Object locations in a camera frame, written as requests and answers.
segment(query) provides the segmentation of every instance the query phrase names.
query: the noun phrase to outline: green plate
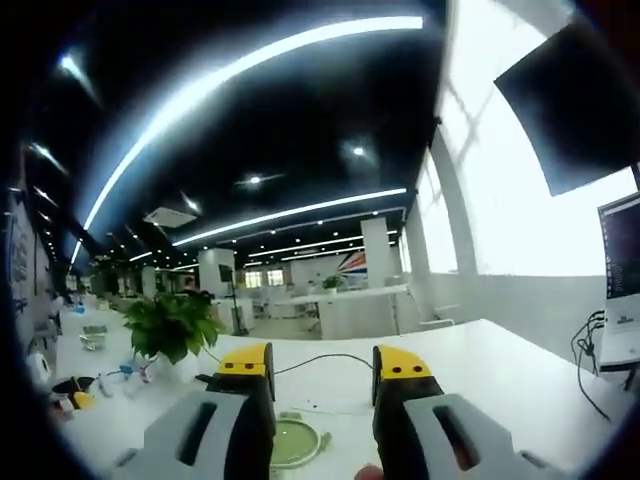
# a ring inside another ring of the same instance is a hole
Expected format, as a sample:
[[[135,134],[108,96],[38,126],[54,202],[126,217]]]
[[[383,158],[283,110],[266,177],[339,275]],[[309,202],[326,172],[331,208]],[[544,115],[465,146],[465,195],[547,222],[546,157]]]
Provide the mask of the green plate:
[[[271,466],[295,468],[304,465],[318,454],[320,435],[309,425],[288,418],[276,421]]]

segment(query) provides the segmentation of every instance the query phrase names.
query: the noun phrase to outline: person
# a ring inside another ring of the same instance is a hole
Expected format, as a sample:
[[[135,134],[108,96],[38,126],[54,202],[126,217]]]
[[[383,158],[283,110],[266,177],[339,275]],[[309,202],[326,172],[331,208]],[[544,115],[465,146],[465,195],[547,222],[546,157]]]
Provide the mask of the person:
[[[196,282],[193,277],[187,277],[187,279],[184,281],[184,288],[182,289],[181,293],[192,297],[200,296],[200,292],[198,291],[198,287],[196,287]]]

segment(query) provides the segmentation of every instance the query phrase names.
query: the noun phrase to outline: white pillar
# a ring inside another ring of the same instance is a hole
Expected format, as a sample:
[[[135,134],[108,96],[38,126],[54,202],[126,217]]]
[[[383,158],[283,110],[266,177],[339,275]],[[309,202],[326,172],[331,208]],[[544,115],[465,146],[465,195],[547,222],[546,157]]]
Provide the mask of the white pillar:
[[[369,288],[384,287],[385,279],[393,276],[387,220],[384,217],[364,220],[360,222],[360,228],[364,237]]]
[[[198,272],[200,274],[200,290],[213,293],[216,297],[223,297],[231,294],[228,282],[223,282],[220,278],[220,265],[231,268],[232,278],[235,278],[235,257],[233,250],[224,248],[212,248],[202,250],[198,254]]]
[[[153,267],[142,268],[142,294],[145,297],[156,296],[156,270]]]

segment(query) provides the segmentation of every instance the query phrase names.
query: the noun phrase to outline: white desk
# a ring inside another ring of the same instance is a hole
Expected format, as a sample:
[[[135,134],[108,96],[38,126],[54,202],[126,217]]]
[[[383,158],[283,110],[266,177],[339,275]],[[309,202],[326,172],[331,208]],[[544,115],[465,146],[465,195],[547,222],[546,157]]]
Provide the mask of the white desk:
[[[420,330],[407,285],[293,297],[275,305],[318,304],[323,340],[375,338]]]
[[[124,329],[124,315],[115,310],[96,310],[86,307],[84,313],[60,310],[60,327],[63,335],[80,335],[83,327],[105,325],[108,331]]]
[[[59,374],[94,375],[111,369],[127,356],[128,337],[122,332],[107,336],[103,352],[85,352],[77,338],[61,338]],[[257,342],[261,340],[222,336],[214,352],[222,356]],[[593,459],[613,432],[580,393],[575,365],[487,320],[389,338],[272,343],[276,371],[322,353],[351,353],[370,361],[372,347],[381,343],[410,350],[426,361],[446,392],[463,395],[508,428],[516,449],[565,470]],[[202,373],[214,371],[215,363],[206,354],[199,361]],[[593,400],[614,423],[620,421],[633,396],[586,371],[582,377]],[[158,382],[145,388],[135,401],[99,396],[94,410],[76,412],[65,424],[92,464],[104,468],[126,448],[141,447],[144,429],[154,419],[190,390],[203,387]],[[284,478],[353,478],[364,464],[379,465],[370,396],[371,372],[348,358],[326,358],[276,376],[276,411],[300,409],[305,421],[332,435],[327,451],[300,469],[286,471]]]

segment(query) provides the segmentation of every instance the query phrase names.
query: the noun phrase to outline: finger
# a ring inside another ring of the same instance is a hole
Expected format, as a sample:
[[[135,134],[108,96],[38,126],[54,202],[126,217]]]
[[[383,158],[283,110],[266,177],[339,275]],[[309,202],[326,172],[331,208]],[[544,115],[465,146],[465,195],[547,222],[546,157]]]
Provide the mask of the finger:
[[[384,472],[375,465],[366,465],[356,473],[354,480],[384,480]]]

